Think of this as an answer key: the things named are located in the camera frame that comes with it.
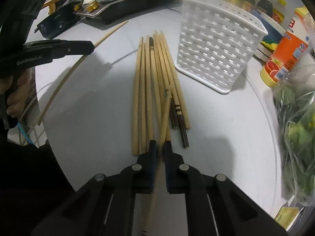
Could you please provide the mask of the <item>person's left hand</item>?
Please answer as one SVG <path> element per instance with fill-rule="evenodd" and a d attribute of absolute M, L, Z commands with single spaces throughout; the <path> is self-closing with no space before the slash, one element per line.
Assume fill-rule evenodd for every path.
<path fill-rule="evenodd" d="M 17 89 L 10 94 L 7 100 L 7 114 L 13 118 L 20 117 L 25 107 L 31 85 L 32 70 L 25 70 L 17 81 Z"/>

